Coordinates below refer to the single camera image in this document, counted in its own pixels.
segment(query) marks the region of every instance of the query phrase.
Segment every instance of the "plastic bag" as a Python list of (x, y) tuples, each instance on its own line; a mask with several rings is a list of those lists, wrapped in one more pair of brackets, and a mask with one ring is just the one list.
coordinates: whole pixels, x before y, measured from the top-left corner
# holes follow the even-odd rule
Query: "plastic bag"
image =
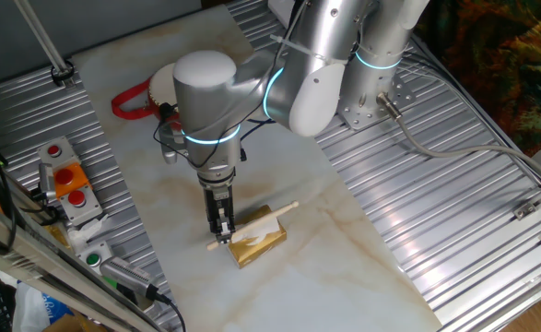
[(65, 304), (24, 282), (18, 283), (13, 331), (41, 332), (64, 314), (73, 315)]

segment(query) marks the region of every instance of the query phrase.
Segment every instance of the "red button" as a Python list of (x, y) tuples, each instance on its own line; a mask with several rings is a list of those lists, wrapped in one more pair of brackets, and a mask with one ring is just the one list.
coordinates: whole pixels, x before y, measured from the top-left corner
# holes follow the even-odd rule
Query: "red button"
[(74, 173), (68, 169), (62, 169), (55, 175), (55, 181), (58, 184), (71, 184), (74, 181)]
[(79, 208), (83, 206), (84, 203), (86, 203), (86, 196), (79, 190), (74, 190), (73, 192), (69, 193), (69, 197), (67, 198), (67, 200), (71, 205)]
[(50, 146), (47, 148), (47, 153), (49, 153), (51, 157), (57, 157), (61, 154), (61, 149), (58, 146)]

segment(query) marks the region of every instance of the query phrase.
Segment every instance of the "ribbed aluminum panel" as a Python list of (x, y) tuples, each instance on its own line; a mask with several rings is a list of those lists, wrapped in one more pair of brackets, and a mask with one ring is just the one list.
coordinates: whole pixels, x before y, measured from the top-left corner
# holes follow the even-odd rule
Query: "ribbed aluminum panel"
[[(276, 27), (266, 1), (236, 1), (228, 8), (256, 49), (276, 48), (269, 34), (284, 29)], [(402, 110), (404, 118), (426, 147), (509, 142), (439, 80), (403, 79), (417, 97)], [(518, 221), (512, 214), (539, 189), (512, 158), (478, 152), (431, 159), (417, 154), (388, 118), (353, 131), (336, 116), (316, 140), (443, 331), (469, 330), (541, 279), (541, 218)]]
[[(66, 136), (82, 161), (96, 197), (109, 214), (100, 233), (89, 243), (105, 240), (115, 255), (157, 276), (160, 290), (171, 297), (79, 75), (75, 75), (74, 89), (64, 89), (55, 86), (49, 70), (44, 68), (0, 84), (0, 152), (9, 162), (7, 170), (28, 189), (35, 188), (40, 163), (36, 148)], [(171, 308), (156, 320), (161, 326), (179, 323)]]

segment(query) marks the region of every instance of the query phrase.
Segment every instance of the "colorful fabric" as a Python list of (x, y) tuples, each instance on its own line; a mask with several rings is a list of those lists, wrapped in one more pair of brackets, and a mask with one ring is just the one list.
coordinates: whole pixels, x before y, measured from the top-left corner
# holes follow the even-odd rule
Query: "colorful fabric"
[(431, 0), (417, 34), (524, 153), (541, 149), (541, 0)]

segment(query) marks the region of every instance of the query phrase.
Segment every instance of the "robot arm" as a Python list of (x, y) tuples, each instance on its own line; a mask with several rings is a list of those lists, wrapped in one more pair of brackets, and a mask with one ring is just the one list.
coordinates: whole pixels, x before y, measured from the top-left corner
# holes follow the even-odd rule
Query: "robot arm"
[[(218, 242), (227, 243), (235, 231), (231, 184), (241, 155), (240, 123), (262, 105), (269, 118), (295, 134), (314, 136), (342, 105), (358, 106), (370, 95), (370, 102), (359, 107), (377, 107), (376, 95), (388, 87), (376, 77), (393, 75), (421, 14), (415, 13), (416, 3), (423, 4), (418, 6), (423, 10), (427, 1), (383, 0), (380, 6), (370, 0), (298, 1), (291, 36), (283, 41), (291, 46), (284, 66), (265, 52), (239, 67), (216, 51), (189, 53), (178, 60), (174, 85), (184, 140), (179, 142), (163, 126), (159, 136), (168, 146), (162, 151), (164, 158), (187, 153), (204, 188), (210, 230)], [(365, 38), (358, 56), (345, 65), (360, 28)], [(376, 65), (366, 66), (366, 61)], [(385, 66), (393, 70), (384, 73)]]

